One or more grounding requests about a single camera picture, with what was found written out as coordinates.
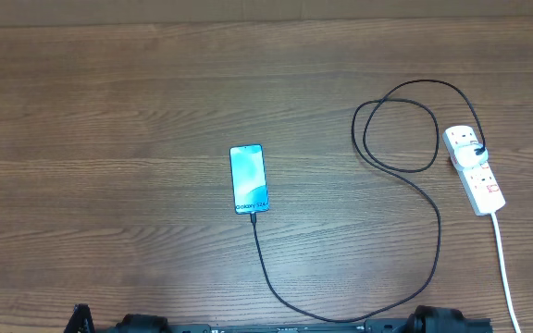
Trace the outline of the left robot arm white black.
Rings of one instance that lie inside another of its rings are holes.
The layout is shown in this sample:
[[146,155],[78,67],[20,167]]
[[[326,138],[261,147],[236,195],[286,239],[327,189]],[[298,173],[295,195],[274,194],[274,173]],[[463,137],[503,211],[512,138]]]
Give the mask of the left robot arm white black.
[[90,307],[85,303],[74,306],[64,333],[171,333],[168,320],[162,316],[126,314],[112,327],[96,328]]

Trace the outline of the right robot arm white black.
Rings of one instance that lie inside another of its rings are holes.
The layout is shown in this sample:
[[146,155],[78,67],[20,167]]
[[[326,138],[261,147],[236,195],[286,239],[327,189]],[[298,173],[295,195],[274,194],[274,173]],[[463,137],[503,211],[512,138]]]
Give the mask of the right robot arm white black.
[[419,305],[406,322],[406,333],[465,333],[464,315],[456,309]]

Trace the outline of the Samsung Galaxy smartphone blue screen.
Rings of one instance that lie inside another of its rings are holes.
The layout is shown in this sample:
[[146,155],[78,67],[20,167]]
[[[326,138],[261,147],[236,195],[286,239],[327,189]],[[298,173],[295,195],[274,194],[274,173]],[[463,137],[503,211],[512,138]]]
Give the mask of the Samsung Galaxy smartphone blue screen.
[[261,144],[229,149],[234,209],[238,215],[270,208],[264,150]]

